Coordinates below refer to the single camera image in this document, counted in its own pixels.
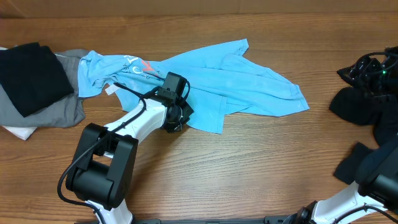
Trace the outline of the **light blue printed t-shirt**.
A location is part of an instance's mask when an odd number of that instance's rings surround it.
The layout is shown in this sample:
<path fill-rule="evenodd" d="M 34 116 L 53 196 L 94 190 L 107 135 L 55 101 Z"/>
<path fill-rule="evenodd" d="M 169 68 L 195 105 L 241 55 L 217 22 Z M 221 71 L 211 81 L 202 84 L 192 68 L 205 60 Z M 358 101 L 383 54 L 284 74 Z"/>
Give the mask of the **light blue printed t-shirt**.
<path fill-rule="evenodd" d="M 105 85 L 115 82 L 147 93 L 161 86 L 166 75 L 172 72 L 190 83 L 190 89 L 184 93 L 194 112 L 187 124 L 201 131 L 221 134 L 227 114 L 281 117 L 308 110 L 299 86 L 270 68 L 244 58 L 248 48 L 247 40 L 235 40 L 163 61 L 91 51 L 78 66 L 79 96 L 99 95 Z"/>

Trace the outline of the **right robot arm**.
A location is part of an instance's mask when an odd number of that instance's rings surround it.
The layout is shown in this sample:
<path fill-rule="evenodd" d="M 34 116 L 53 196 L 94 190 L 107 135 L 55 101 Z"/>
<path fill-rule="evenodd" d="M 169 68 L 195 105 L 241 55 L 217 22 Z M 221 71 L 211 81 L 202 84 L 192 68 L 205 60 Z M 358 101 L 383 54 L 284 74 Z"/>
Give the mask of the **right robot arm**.
<path fill-rule="evenodd" d="M 383 55 L 380 62 L 376 57 Z M 337 71 L 348 86 L 332 99 L 329 109 L 359 126 L 373 126 L 378 149 L 356 143 L 334 176 L 347 188 L 333 197 L 314 201 L 284 223 L 351 223 L 378 212 L 397 219 L 397 47 L 361 56 Z"/>

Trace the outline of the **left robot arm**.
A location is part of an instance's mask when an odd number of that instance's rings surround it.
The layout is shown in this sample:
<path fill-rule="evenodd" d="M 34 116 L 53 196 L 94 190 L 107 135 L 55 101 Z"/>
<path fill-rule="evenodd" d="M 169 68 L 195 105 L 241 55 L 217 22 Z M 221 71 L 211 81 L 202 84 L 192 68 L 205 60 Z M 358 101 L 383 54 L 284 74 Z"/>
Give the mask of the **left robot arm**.
<path fill-rule="evenodd" d="M 97 223 L 134 223 L 126 195 L 131 185 L 137 147 L 156 129 L 180 131 L 193 109 L 187 103 L 189 81 L 169 72 L 162 86 L 136 93 L 139 104 L 122 118 L 87 125 L 72 163 L 57 184 L 66 203 L 92 209 Z"/>

